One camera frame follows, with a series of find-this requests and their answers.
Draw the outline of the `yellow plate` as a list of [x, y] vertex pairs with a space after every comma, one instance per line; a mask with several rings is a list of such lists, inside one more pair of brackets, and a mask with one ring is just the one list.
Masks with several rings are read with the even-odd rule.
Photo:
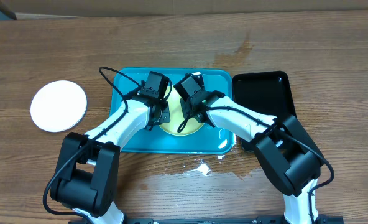
[[180, 104], [181, 96], [172, 88], [172, 92], [167, 99], [170, 122], [163, 123], [160, 127], [166, 132], [174, 136], [187, 136], [197, 132], [203, 126], [203, 123], [198, 123], [195, 118], [190, 119], [183, 130], [178, 133], [179, 125], [185, 120], [183, 117], [182, 107]]

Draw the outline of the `teal plastic tray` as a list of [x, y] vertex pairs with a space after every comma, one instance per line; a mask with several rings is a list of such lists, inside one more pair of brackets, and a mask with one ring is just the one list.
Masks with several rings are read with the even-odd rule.
[[[180, 81], [187, 73], [200, 72], [208, 91], [218, 90], [232, 98], [232, 78], [224, 70], [192, 68], [127, 67], [121, 70], [137, 82], [146, 80], [150, 71], [166, 75], [172, 83]], [[178, 136], [167, 133], [160, 126], [152, 130], [141, 129], [123, 147], [122, 152], [159, 154], [224, 154], [234, 145], [234, 134], [226, 129], [202, 124], [192, 134]]]

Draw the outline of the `black rectangular tray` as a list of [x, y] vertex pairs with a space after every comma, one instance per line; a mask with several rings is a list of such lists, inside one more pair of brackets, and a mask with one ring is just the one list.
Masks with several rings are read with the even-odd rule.
[[232, 78], [234, 101], [280, 119], [296, 115], [288, 75], [283, 71], [238, 74]]

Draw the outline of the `white plate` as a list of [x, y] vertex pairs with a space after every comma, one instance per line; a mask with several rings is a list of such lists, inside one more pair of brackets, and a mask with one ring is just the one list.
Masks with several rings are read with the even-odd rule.
[[86, 109], [87, 97], [82, 87], [68, 80], [57, 80], [35, 94], [30, 117], [38, 128], [58, 133], [78, 124]]

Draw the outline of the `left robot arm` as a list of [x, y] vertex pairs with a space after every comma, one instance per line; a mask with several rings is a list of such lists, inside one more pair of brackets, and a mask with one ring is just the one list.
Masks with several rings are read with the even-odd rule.
[[121, 149], [141, 129], [170, 121], [169, 77], [151, 71], [146, 80], [122, 95], [122, 106], [86, 134], [68, 133], [61, 146], [55, 173], [42, 203], [53, 215], [81, 217], [81, 223], [122, 223], [112, 215]]

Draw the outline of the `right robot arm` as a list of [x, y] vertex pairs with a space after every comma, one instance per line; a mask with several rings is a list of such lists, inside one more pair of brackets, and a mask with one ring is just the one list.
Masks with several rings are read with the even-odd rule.
[[280, 121], [247, 109], [224, 93], [205, 88], [200, 73], [187, 74], [174, 86], [185, 120], [226, 129], [248, 142], [270, 183], [283, 193], [286, 223], [316, 223], [315, 190], [326, 159], [299, 120]]

